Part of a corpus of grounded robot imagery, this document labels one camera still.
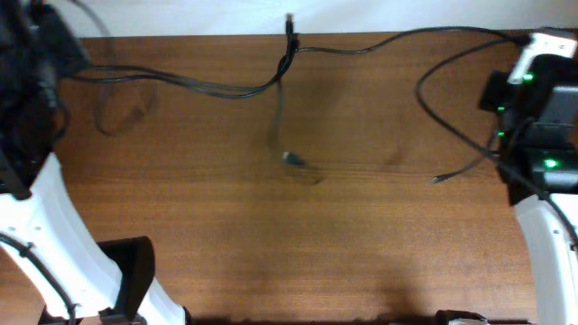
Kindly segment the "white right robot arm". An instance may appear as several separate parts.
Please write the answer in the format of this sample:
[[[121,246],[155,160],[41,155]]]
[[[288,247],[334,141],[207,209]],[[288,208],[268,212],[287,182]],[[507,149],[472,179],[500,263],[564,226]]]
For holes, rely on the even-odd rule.
[[[521,81],[494,71],[479,107],[499,120],[499,159],[530,182],[505,171],[508,200],[530,256],[538,321],[577,322],[577,63],[554,54],[535,57]]]

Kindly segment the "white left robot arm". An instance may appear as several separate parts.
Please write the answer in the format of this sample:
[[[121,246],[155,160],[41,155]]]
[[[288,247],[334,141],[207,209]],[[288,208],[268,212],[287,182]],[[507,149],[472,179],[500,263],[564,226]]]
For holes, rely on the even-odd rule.
[[[156,279],[151,240],[96,241],[67,192],[58,87],[88,64],[53,6],[1,4],[1,247],[42,296],[43,324],[189,324]]]

